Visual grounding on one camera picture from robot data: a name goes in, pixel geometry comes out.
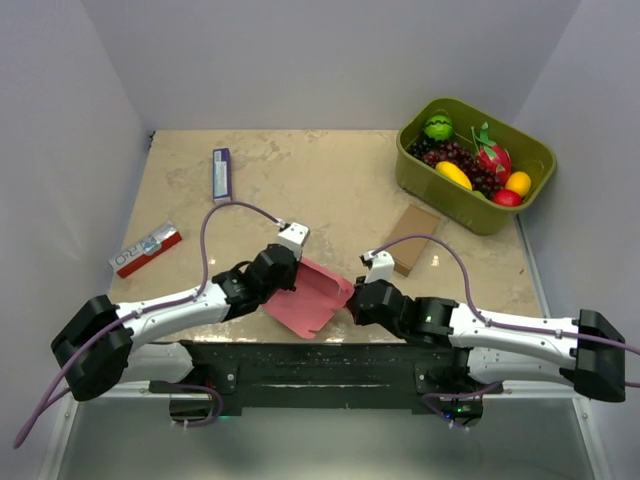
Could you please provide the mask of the pink paper box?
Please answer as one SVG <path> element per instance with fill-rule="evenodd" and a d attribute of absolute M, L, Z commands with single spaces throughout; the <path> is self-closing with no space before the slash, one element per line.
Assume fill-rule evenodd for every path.
<path fill-rule="evenodd" d="M 354 293 L 349 280 L 305 257 L 294 286 L 294 291 L 278 290 L 263 309 L 303 339 L 313 339 Z"/>

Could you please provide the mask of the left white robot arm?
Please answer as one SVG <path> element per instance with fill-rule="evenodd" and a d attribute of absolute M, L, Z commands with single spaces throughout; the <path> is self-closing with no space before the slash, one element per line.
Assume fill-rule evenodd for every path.
<path fill-rule="evenodd" d="M 93 400 L 118 384 L 130 356 L 179 331 L 224 323 L 254 311 L 279 290 L 293 291 L 303 248 L 272 243 L 205 283 L 173 295 L 114 304 L 95 296 L 54 338 L 51 350 L 77 401 Z"/>

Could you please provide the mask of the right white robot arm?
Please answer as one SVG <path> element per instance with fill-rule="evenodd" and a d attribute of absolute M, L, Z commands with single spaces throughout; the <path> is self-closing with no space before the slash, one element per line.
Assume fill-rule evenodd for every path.
<path fill-rule="evenodd" d="M 451 299 L 411 298 L 385 280 L 359 282 L 347 308 L 360 326 L 377 324 L 409 344 L 458 352 L 445 380 L 459 393 L 516 380 L 569 385 L 603 402 L 626 399 L 625 340 L 597 311 L 575 318 L 482 313 Z"/>

